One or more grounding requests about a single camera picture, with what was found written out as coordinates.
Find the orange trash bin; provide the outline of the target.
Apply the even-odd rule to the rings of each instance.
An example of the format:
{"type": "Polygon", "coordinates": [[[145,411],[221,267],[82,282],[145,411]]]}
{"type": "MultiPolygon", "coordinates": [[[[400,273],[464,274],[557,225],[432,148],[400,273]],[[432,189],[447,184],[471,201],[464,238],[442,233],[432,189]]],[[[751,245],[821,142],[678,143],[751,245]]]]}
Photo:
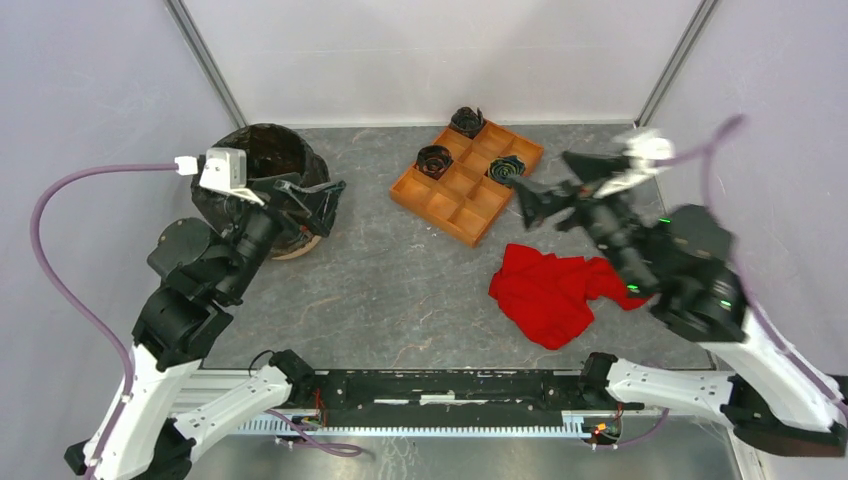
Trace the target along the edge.
{"type": "Polygon", "coordinates": [[[308,242],[306,242],[303,246],[298,249],[292,250],[291,252],[285,254],[275,254],[271,257],[272,260],[275,261],[286,261],[292,260],[298,257],[301,257],[309,252],[311,252],[322,240],[320,236],[313,236],[308,242]]]}

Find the black plastic trash bag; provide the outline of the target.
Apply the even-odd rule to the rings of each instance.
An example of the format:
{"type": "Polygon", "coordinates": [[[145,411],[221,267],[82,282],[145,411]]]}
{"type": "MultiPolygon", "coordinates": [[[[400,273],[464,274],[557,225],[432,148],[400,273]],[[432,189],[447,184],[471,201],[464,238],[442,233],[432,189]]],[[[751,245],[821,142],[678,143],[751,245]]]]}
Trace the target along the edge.
{"type": "MultiPolygon", "coordinates": [[[[311,187],[330,180],[325,160],[297,132],[274,123],[257,123],[234,130],[213,144],[215,148],[246,153],[247,179],[264,180],[296,173],[300,185],[311,187]]],[[[209,191],[193,178],[191,201],[216,231],[223,232],[241,213],[238,199],[209,191]]]]}

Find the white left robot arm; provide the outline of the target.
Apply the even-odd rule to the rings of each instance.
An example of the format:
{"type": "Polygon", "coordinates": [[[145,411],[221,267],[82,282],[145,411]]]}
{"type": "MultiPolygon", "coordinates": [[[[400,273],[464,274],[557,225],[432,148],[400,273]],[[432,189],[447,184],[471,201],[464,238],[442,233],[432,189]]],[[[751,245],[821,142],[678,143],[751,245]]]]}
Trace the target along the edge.
{"type": "Polygon", "coordinates": [[[118,418],[92,438],[67,448],[77,475],[94,479],[182,479],[215,443],[260,413],[313,397],[315,372],[290,350],[273,353],[254,375],[217,399],[183,414],[173,404],[232,322],[238,305],[274,241],[300,230],[281,212],[296,205],[304,224],[328,234],[345,189],[343,181],[304,188],[290,176],[274,181],[235,227],[216,232],[199,218],[171,223],[148,256],[160,276],[132,331],[132,385],[115,398],[118,418]]]}

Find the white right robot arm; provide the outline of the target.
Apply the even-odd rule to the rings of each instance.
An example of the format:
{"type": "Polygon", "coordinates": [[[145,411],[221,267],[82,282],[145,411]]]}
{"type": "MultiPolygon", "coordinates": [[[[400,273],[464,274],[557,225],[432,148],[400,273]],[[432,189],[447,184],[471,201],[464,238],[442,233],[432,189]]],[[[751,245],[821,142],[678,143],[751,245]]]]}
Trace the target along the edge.
{"type": "Polygon", "coordinates": [[[803,360],[757,310],[731,265],[733,234],[702,205],[643,222],[625,191],[603,192],[623,171],[622,157],[564,152],[563,160],[574,180],[508,179],[525,226],[563,213],[557,229],[583,229],[630,297],[655,296],[654,318],[730,368],[727,375],[687,374],[594,352],[578,378],[580,400],[591,408],[614,401],[696,415],[776,456],[844,456],[847,380],[803,360]]]}

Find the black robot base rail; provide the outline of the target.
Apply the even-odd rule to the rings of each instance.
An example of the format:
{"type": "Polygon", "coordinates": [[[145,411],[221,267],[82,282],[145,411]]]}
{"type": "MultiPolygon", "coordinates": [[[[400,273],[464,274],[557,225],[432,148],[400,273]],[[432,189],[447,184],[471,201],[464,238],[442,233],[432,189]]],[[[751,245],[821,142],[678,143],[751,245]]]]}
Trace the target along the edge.
{"type": "Polygon", "coordinates": [[[582,415],[644,409],[557,370],[318,371],[269,418],[313,435],[585,437],[582,415]]]}

